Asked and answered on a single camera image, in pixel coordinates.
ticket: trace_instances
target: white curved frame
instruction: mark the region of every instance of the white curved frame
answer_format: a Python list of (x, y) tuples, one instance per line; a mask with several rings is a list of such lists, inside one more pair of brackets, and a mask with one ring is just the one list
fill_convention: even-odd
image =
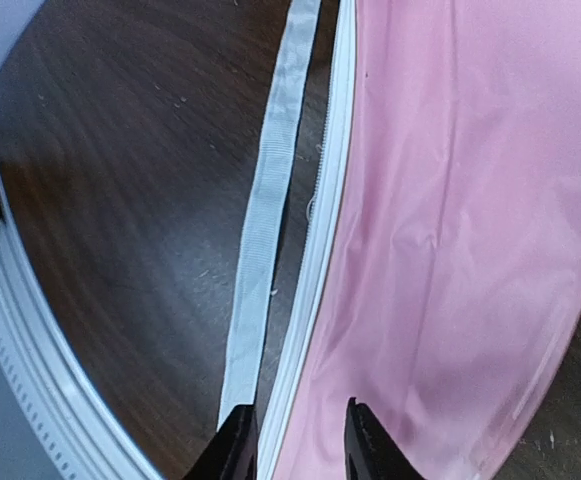
[(0, 364), (66, 480), (161, 479), (107, 408), (57, 324), (26, 255), (0, 176)]

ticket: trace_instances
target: pink fabric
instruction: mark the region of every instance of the pink fabric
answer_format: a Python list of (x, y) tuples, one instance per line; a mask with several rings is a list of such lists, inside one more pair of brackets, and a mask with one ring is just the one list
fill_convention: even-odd
[(581, 310), (581, 0), (358, 0), (353, 136), (275, 480), (343, 480), (346, 402), (490, 478)]

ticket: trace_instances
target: white strap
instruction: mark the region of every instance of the white strap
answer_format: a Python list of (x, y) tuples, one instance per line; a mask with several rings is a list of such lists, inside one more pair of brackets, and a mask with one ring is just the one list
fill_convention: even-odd
[(321, 0), (293, 0), (263, 119), (259, 158), (241, 234), (219, 427), (255, 401), (283, 207)]

